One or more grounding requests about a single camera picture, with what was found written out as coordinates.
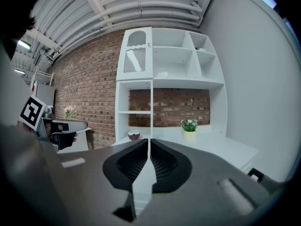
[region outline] ceiling light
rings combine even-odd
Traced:
[[[21,73],[21,74],[25,74],[25,72],[21,71],[21,70],[15,70],[17,71],[18,73]]]
[[[22,40],[19,40],[18,44],[21,45],[22,47],[26,48],[26,49],[30,49],[30,44],[28,44],[28,43],[26,43]]]

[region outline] white cabinet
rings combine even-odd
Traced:
[[[117,68],[118,81],[153,77],[151,33],[151,27],[125,32]]]

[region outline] potted plant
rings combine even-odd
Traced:
[[[64,109],[65,112],[65,119],[68,120],[71,116],[73,116],[76,113],[76,107],[75,105],[69,105]]]
[[[197,120],[181,120],[181,127],[184,129],[184,138],[186,141],[196,141],[197,139],[197,126],[198,121]]]

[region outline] ceiling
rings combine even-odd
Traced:
[[[37,67],[46,71],[56,58],[104,33],[143,25],[197,29],[209,1],[38,0],[32,10],[35,28],[22,38],[31,48],[17,45],[12,64],[30,83]]]

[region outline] red brick wall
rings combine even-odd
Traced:
[[[72,119],[87,121],[92,128],[87,132],[91,149],[111,146],[115,142],[116,72],[123,35],[124,30],[91,40],[55,62],[48,71],[54,73],[55,117],[63,119],[63,109],[75,105],[77,112]],[[209,123],[207,92],[156,89],[154,99],[155,126],[177,126],[182,118],[197,118],[202,124]],[[138,105],[148,110],[144,102]],[[141,123],[146,121],[145,118],[140,120]],[[136,119],[129,122],[133,123],[137,124]]]
[[[150,91],[130,91],[130,110],[150,110]],[[154,127],[180,126],[181,120],[210,124],[209,91],[204,89],[154,89]],[[131,114],[130,126],[149,127],[150,115]]]
[[[115,142],[116,72],[124,31],[89,41],[59,60],[54,73],[55,117],[63,119],[67,105],[77,108],[74,120],[87,121],[92,149]]]

